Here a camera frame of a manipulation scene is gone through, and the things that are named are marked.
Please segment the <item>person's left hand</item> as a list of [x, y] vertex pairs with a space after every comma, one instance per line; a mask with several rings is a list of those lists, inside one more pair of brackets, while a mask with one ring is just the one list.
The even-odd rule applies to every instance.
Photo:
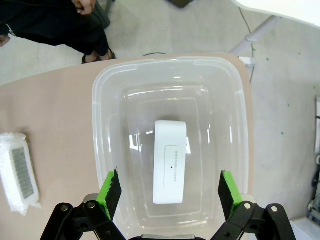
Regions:
[[78, 14], [90, 15], [96, 7], [96, 0], [72, 0]]

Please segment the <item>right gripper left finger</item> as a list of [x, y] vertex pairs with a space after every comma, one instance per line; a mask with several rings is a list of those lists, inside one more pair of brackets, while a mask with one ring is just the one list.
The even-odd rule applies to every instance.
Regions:
[[93, 232], [98, 240], [124, 240], [113, 222], [122, 194], [118, 171], [110, 171], [93, 199], [73, 207], [62, 202], [54, 208], [42, 233], [42, 240], [79, 240]]

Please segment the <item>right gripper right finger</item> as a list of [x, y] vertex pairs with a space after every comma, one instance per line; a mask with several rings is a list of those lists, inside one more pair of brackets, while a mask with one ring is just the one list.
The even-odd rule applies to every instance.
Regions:
[[230, 171], [221, 171], [218, 195], [225, 222], [213, 235], [213, 240], [240, 240], [245, 233], [254, 234], [258, 240], [296, 238], [284, 207], [272, 203], [262, 208], [243, 200]]

